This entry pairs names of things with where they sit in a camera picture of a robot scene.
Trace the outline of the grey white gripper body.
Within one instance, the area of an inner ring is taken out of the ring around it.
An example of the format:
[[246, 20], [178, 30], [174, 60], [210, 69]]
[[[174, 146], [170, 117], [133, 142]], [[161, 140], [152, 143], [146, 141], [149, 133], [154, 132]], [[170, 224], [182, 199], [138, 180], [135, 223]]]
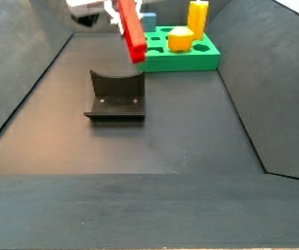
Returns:
[[111, 0], [65, 0], [73, 21], [91, 27], [101, 13], [110, 17], [110, 23], [118, 23], [118, 13], [113, 9]]

